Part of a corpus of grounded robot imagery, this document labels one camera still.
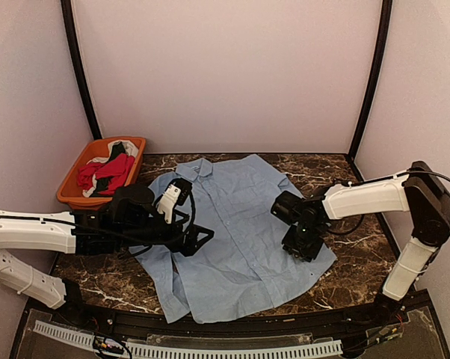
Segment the light blue shirt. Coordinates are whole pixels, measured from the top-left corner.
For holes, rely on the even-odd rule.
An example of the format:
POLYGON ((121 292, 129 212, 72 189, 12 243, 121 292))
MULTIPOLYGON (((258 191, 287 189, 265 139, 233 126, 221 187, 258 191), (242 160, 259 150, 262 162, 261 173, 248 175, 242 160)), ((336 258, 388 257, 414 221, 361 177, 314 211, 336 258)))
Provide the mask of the light blue shirt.
POLYGON ((215 234, 190 257, 161 245, 149 251, 132 248, 155 284, 168 322, 186 315, 200 324, 228 322, 279 307, 312 288, 335 262, 329 248, 311 262, 282 249, 288 226, 271 214, 271 207, 295 187, 258 155, 182 163, 150 188, 162 194, 177 178, 192 183, 195 221, 215 234))

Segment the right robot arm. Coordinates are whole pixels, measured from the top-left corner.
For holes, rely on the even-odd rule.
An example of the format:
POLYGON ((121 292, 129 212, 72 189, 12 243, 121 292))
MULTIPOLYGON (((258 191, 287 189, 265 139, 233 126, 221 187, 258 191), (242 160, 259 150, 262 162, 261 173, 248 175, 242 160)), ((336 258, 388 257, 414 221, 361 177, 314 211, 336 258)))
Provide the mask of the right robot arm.
POLYGON ((368 319, 382 325, 450 239, 449 187, 449 177, 417 161, 396 174, 336 182, 307 197, 284 191, 274 200, 271 214, 289 226, 283 249, 308 262, 317 259, 323 236, 334 221, 364 215, 382 216, 386 224, 398 216, 408 219, 408 240, 400 245, 379 299, 367 309, 368 319))

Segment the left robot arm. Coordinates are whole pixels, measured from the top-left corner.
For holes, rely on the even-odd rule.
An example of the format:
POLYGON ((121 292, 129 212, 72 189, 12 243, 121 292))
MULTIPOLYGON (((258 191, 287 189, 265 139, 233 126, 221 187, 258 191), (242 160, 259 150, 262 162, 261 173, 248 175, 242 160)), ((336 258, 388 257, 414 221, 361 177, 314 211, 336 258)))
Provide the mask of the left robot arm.
POLYGON ((96 256, 138 248, 137 255, 155 246, 185 257, 196 254, 214 231, 195 223, 197 210, 192 184, 173 179, 163 194, 134 183, 119 187, 97 210, 53 214, 0 210, 0 283, 63 315, 75 326, 91 320, 77 283, 52 277, 18 260, 10 250, 55 251, 96 256))

